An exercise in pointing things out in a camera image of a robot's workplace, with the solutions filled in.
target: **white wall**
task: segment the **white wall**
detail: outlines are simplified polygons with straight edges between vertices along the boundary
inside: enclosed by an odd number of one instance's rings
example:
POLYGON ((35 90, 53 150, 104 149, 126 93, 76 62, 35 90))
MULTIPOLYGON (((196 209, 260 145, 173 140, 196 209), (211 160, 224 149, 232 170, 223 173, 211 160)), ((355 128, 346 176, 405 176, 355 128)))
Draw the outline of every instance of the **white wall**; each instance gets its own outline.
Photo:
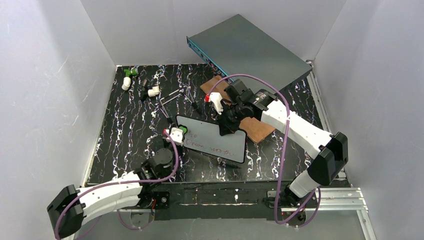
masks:
POLYGON ((187 46, 236 14, 313 59, 346 0, 81 0, 117 65, 201 63, 187 46))
POLYGON ((0 12, 0 239, 53 239, 46 207, 82 181, 115 66, 79 0, 0 12))
POLYGON ((316 56, 378 239, 423 239, 424 2, 348 0, 316 56))

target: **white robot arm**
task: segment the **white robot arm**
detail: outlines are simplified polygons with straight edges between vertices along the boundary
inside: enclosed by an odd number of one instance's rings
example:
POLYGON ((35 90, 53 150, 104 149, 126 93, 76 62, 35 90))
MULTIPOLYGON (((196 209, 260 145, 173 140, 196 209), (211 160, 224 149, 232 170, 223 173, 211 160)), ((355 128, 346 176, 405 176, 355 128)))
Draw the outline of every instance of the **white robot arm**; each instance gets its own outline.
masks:
POLYGON ((330 185, 348 162, 348 139, 343 133, 333 135, 319 129, 292 111, 287 116, 285 105, 275 95, 264 89, 254 94, 239 79, 225 92, 231 101, 223 99, 218 92, 213 92, 208 99, 219 114, 217 120, 222 136, 234 133, 246 117, 256 118, 283 133, 289 119, 288 137, 314 159, 308 169, 282 191, 283 200, 296 205, 316 187, 330 185))
MULTIPOLYGON (((155 155, 146 160, 140 168, 131 171, 117 179, 105 182, 121 183, 140 180, 157 180, 169 176, 174 168, 175 155, 171 151, 170 139, 174 141, 179 156, 182 156, 182 146, 184 143, 185 128, 172 127, 165 130, 169 137, 163 138, 164 148, 156 151, 155 155)), ((118 209, 143 206, 151 203, 151 190, 157 183, 141 184, 126 183, 109 185, 92 190, 92 187, 75 188, 74 185, 64 187, 54 200, 48 205, 47 212, 50 222, 55 229, 58 219, 65 207, 75 198, 80 197, 71 208, 65 213, 58 228, 58 236, 66 238, 76 233, 82 225, 103 214, 113 212, 118 209)))

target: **black table surface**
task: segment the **black table surface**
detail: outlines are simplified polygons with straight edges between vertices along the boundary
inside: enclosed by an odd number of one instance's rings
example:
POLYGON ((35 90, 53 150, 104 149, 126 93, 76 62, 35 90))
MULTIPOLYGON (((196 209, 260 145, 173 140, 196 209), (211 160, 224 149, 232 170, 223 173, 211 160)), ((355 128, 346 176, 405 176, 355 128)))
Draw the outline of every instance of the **black table surface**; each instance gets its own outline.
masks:
MULTIPOLYGON (((199 115, 190 102, 179 97, 166 105, 167 111, 203 121, 214 122, 211 110, 205 108, 205 93, 200 85, 214 76, 206 64, 123 66, 117 69, 110 92, 97 148, 89 172, 87 185, 95 185, 120 177, 138 168, 163 147, 162 131, 169 126, 159 110, 159 97, 167 96, 188 85, 196 102, 203 109, 199 115), (121 86, 124 69, 138 68, 139 75, 132 77, 128 91, 121 86), (161 94, 140 101, 140 83, 148 79, 151 86, 159 85, 161 94)), ((322 129, 321 120, 307 80, 293 85, 284 92, 290 110, 306 121, 322 129)), ((220 157, 184 149, 182 162, 171 182, 250 182, 272 181, 278 177, 283 134, 274 131, 258 144, 246 141, 244 163, 236 163, 220 157)), ((284 162, 283 181, 290 181, 311 163, 310 157, 294 141, 288 140, 284 162)))

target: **cardboard piece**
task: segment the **cardboard piece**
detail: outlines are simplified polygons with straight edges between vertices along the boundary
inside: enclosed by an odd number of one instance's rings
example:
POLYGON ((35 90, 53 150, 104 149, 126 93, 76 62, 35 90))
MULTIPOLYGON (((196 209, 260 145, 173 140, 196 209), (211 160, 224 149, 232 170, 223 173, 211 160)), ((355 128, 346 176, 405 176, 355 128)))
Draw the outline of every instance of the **cardboard piece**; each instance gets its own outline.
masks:
MULTIPOLYGON (((205 82, 200 86, 200 88, 205 92, 206 94, 209 93, 211 88, 214 86, 216 82, 218 82, 221 79, 220 76, 214 76, 209 81, 205 82)), ((228 87, 228 83, 225 81, 220 82, 216 88, 213 90, 213 92, 218 92, 221 94, 222 98, 230 100, 227 93, 224 91, 224 89, 228 87)), ((275 128, 258 121, 256 118, 250 118, 246 117, 243 119, 240 123, 240 129, 243 129, 247 132, 247 137, 252 140, 255 144, 262 141, 264 138, 266 138, 268 135, 270 135, 275 128)))

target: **whiteboard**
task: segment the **whiteboard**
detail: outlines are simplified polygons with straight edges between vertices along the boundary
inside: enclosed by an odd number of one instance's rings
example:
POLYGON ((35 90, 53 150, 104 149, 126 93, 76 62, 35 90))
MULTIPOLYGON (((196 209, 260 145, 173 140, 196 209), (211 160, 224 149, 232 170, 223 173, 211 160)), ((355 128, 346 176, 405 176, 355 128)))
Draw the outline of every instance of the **whiteboard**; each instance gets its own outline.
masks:
POLYGON ((176 116, 176 122, 187 128, 187 133, 184 135, 184 147, 244 163, 247 138, 244 130, 239 129, 234 134, 221 136, 218 124, 181 115, 176 116))

